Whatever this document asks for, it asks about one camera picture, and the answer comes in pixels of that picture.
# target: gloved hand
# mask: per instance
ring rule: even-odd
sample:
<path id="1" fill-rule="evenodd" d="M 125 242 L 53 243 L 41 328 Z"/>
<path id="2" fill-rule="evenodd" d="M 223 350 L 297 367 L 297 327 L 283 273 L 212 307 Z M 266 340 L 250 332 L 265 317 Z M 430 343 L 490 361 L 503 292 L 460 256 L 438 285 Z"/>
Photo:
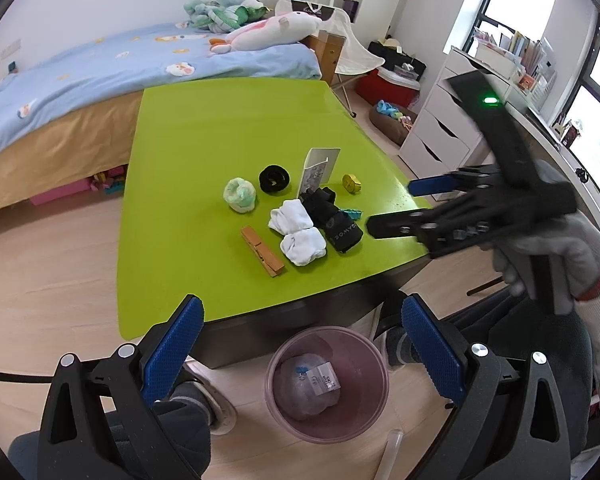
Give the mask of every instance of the gloved hand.
<path id="1" fill-rule="evenodd" d="M 531 234 L 517 235 L 494 244 L 493 268 L 501 272 L 510 291 L 519 296 L 526 289 L 505 253 L 557 255 L 564 259 L 569 292 L 581 297 L 600 279 L 600 231 L 583 213 L 577 211 L 547 221 Z"/>

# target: white stick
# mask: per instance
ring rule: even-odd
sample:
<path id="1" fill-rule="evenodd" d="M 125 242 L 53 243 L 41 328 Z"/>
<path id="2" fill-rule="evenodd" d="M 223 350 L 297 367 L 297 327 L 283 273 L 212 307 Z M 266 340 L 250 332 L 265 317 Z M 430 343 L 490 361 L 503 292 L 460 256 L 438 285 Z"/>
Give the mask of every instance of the white stick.
<path id="1" fill-rule="evenodd" d="M 387 439 L 386 448 L 382 455 L 382 460 L 378 466 L 378 472 L 374 480 L 389 480 L 391 470 L 394 468 L 395 458 L 398 456 L 398 450 L 402 443 L 404 432 L 402 430 L 391 430 Z"/>

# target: blue gripper pad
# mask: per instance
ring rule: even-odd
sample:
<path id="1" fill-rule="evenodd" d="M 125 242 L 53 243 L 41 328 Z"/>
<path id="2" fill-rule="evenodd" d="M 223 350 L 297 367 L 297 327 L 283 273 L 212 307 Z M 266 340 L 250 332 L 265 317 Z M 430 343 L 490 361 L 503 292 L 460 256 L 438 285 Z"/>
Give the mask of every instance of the blue gripper pad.
<path id="1" fill-rule="evenodd" d="M 460 406 L 466 397 L 463 370 L 435 323 L 413 296 L 402 303 L 402 326 L 440 396 Z"/>
<path id="2" fill-rule="evenodd" d="M 148 405 L 169 394 L 204 320 L 202 301 L 192 296 L 144 365 L 141 393 Z"/>
<path id="3" fill-rule="evenodd" d="M 449 174 L 411 180 L 407 190 L 411 196 L 425 196 L 453 191 L 458 181 Z"/>

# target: plush toy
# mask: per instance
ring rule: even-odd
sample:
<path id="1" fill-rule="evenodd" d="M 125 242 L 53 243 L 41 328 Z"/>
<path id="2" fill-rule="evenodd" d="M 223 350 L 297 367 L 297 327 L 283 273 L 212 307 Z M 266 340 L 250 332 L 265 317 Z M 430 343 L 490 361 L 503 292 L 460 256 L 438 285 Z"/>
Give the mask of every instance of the plush toy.
<path id="1" fill-rule="evenodd" d="M 264 22 L 234 30 L 223 40 L 212 38 L 211 52 L 226 54 L 232 50 L 263 50 L 270 46 L 297 43 L 320 29 L 322 20 L 306 12 L 289 12 Z"/>
<path id="2" fill-rule="evenodd" d="M 225 34 L 260 20 L 267 12 L 267 7 L 258 0 L 193 0 L 184 9 L 190 17 L 190 27 L 205 28 L 215 34 Z"/>

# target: wall outlet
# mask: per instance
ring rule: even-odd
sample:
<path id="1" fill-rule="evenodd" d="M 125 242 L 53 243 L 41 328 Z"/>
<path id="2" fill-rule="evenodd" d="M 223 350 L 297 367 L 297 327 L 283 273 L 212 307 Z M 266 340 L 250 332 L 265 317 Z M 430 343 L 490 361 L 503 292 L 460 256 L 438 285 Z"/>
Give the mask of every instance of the wall outlet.
<path id="1" fill-rule="evenodd" d="M 9 56 L 13 55 L 15 52 L 19 51 L 21 47 L 20 40 L 16 40 L 11 43 L 7 48 L 5 48 L 0 54 L 0 59 L 7 59 Z"/>

